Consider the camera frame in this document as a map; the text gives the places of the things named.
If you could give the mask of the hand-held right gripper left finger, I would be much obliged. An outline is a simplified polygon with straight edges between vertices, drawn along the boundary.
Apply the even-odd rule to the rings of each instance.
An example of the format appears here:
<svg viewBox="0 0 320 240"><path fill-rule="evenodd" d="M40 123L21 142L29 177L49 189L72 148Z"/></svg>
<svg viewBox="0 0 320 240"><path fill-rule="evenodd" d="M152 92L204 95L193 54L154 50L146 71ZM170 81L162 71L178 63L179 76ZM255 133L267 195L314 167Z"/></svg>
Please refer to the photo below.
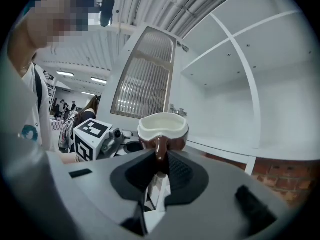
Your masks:
<svg viewBox="0 0 320 240"><path fill-rule="evenodd" d="M133 160L115 168L110 183L124 200L142 201L145 192L157 172L155 151L141 150L130 155Z"/></svg>

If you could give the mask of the black hanging spotlight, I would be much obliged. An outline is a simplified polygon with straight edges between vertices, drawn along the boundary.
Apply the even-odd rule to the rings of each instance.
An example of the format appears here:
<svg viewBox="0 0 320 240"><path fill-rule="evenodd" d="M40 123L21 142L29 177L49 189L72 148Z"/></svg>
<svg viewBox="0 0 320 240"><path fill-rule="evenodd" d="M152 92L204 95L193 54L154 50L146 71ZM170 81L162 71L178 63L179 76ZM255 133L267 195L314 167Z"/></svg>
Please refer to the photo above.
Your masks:
<svg viewBox="0 0 320 240"><path fill-rule="evenodd" d="M107 27L112 24L114 5L115 0L102 0L99 19L102 27Z"/></svg>

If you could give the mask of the white wall cabinet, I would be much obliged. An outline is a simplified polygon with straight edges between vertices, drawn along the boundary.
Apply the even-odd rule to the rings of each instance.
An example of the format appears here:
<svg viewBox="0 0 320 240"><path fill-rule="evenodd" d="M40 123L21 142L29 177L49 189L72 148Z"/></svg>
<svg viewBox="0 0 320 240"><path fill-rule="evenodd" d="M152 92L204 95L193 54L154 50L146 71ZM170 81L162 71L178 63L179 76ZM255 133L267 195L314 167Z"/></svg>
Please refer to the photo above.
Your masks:
<svg viewBox="0 0 320 240"><path fill-rule="evenodd" d="M224 0L190 31L174 107L185 150L241 168L291 207L320 164L320 41L294 0Z"/></svg>

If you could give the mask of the metal door hinge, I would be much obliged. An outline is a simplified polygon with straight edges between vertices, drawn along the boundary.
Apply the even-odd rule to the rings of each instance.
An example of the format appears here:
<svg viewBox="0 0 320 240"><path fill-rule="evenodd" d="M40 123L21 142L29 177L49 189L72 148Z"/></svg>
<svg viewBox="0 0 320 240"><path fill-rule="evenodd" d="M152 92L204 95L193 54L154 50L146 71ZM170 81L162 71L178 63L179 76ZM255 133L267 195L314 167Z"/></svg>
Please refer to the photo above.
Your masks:
<svg viewBox="0 0 320 240"><path fill-rule="evenodd" d="M182 48L182 50L183 50L184 52L186 52L186 53L190 50L186 45L180 43L179 41L177 41L176 45L177 45L178 47Z"/></svg>
<svg viewBox="0 0 320 240"><path fill-rule="evenodd" d="M188 115L188 113L185 112L185 110L183 108L176 109L174 104L169 105L169 112L176 114L176 115L179 115L181 117L186 117Z"/></svg>

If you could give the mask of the checkered cloth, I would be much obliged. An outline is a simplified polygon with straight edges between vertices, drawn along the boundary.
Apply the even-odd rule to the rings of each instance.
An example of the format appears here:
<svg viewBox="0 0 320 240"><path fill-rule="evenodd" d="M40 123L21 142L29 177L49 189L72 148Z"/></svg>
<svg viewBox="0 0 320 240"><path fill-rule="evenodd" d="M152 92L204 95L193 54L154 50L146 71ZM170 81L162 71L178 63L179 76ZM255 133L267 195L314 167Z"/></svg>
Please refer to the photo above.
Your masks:
<svg viewBox="0 0 320 240"><path fill-rule="evenodd" d="M63 127L63 124L65 123L63 120L50 120L51 123L51 130L52 131L58 131L61 130L61 128Z"/></svg>

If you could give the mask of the person's left forearm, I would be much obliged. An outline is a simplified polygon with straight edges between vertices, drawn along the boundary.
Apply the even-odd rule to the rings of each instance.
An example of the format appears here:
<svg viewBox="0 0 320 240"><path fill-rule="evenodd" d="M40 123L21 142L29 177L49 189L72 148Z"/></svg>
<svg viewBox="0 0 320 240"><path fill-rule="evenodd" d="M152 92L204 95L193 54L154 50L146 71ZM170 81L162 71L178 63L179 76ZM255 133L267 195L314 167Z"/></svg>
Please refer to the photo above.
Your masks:
<svg viewBox="0 0 320 240"><path fill-rule="evenodd" d="M79 163L80 162L80 158L75 152L60 153L59 156L64 164L72 164L72 163Z"/></svg>

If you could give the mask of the ribbed glass cabinet door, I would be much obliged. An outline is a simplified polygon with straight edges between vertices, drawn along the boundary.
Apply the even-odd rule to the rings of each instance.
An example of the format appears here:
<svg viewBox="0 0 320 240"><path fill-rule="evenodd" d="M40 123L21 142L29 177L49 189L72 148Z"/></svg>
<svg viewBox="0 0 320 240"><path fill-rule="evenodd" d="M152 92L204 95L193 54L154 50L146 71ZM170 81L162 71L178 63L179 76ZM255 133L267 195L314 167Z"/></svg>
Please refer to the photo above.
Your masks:
<svg viewBox="0 0 320 240"><path fill-rule="evenodd" d="M168 112L177 93L182 40L158 27L137 28L107 79L97 120L135 129L141 118Z"/></svg>

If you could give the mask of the brown and white mug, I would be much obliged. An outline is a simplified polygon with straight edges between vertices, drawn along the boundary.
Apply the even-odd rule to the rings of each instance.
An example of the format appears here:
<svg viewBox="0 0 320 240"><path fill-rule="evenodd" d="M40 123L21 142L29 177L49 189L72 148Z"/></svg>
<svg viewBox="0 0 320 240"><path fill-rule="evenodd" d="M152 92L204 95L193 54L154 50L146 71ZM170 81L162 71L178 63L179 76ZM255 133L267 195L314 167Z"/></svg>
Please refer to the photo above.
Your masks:
<svg viewBox="0 0 320 240"><path fill-rule="evenodd" d="M154 149L156 172L168 175L168 151L182 151L185 148L189 125L180 115L162 112L140 119L137 133L144 149Z"/></svg>

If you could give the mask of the silver shiny jacket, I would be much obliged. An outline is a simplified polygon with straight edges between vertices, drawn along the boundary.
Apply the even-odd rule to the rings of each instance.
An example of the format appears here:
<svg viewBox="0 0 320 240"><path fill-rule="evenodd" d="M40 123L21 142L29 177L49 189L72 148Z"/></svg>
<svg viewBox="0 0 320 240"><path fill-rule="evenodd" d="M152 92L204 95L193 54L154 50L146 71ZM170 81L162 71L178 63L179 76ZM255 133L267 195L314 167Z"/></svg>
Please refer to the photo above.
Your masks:
<svg viewBox="0 0 320 240"><path fill-rule="evenodd" d="M71 150L73 144L73 131L77 118L78 112L75 110L71 111L69 117L62 125L59 135L58 149L63 154L67 154Z"/></svg>

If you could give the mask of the person's white printed shirt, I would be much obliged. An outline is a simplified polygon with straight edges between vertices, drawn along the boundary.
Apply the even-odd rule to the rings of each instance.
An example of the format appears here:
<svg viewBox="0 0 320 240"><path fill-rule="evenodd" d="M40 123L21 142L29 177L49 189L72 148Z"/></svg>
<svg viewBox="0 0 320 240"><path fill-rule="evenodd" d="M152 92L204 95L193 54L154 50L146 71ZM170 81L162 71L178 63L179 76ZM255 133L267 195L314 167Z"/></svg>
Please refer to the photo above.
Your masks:
<svg viewBox="0 0 320 240"><path fill-rule="evenodd" d="M55 150L52 140L52 126L49 116L49 92L45 81L40 77L32 63L22 78L33 99L27 111L27 119L21 130L21 135L38 143L45 151Z"/></svg>

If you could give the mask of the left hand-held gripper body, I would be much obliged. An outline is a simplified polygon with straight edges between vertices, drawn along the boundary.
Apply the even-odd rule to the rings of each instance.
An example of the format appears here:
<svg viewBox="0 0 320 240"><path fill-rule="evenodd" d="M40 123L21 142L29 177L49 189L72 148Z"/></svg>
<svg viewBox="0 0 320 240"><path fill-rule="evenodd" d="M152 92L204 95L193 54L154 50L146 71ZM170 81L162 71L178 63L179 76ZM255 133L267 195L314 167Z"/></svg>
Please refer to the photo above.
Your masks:
<svg viewBox="0 0 320 240"><path fill-rule="evenodd" d="M139 141L138 133L121 130L102 121L88 119L73 130L74 150L82 162L125 156L126 144Z"/></svg>

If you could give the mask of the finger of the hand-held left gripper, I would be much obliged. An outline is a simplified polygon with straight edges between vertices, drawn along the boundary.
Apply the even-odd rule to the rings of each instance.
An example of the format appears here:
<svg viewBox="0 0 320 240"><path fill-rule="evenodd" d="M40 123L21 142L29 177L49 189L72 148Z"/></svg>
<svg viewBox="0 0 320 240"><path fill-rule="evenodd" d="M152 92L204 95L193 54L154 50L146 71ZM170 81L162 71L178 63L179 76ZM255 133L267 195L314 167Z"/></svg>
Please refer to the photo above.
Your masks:
<svg viewBox="0 0 320 240"><path fill-rule="evenodd" d="M126 144L126 152L138 152L144 148L139 141L131 141Z"/></svg>

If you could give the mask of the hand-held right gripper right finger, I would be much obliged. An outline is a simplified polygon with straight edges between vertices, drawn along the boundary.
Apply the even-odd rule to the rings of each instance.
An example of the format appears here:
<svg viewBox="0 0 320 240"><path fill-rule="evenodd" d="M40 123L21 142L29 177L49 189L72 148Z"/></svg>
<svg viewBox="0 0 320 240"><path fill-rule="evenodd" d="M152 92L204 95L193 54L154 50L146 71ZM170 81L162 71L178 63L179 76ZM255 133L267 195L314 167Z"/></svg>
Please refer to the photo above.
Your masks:
<svg viewBox="0 0 320 240"><path fill-rule="evenodd" d="M170 195L166 205L189 205L206 190L209 175L201 165L175 151L169 151L167 158Z"/></svg>

